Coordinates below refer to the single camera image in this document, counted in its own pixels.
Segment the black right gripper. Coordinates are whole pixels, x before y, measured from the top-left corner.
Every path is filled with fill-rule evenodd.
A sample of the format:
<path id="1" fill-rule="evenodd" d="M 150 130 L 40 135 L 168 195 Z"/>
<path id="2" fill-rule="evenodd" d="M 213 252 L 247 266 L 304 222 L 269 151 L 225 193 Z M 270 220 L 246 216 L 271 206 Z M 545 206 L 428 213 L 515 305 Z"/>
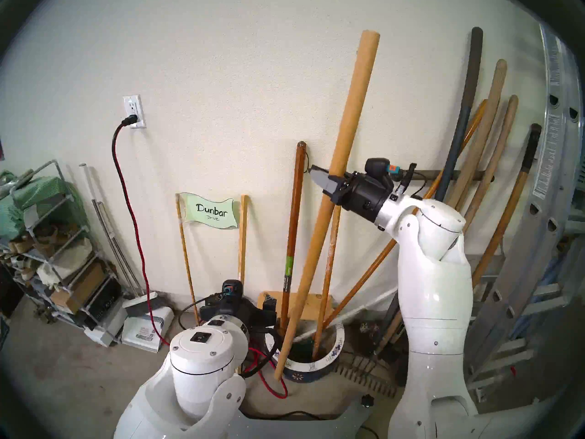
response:
<path id="1" fill-rule="evenodd" d="M 332 203 L 372 223 L 376 221 L 381 207 L 394 190 L 394 182 L 388 172 L 372 176 L 354 171 L 335 176 L 313 164 L 309 168 L 309 175 Z M 345 182 L 348 184 L 345 193 L 336 193 Z"/>

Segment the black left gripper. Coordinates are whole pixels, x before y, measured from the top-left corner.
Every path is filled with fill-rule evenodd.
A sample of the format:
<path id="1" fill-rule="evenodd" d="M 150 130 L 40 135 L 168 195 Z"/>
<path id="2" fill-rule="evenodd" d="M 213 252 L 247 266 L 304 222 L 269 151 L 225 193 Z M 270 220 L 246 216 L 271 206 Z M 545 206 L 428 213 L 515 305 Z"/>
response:
<path id="1" fill-rule="evenodd" d="M 251 328 L 268 328 L 276 324 L 276 312 L 257 308 L 250 300 L 238 296 L 208 296 L 199 301 L 199 316 L 204 324 L 232 323 L 244 333 Z"/>

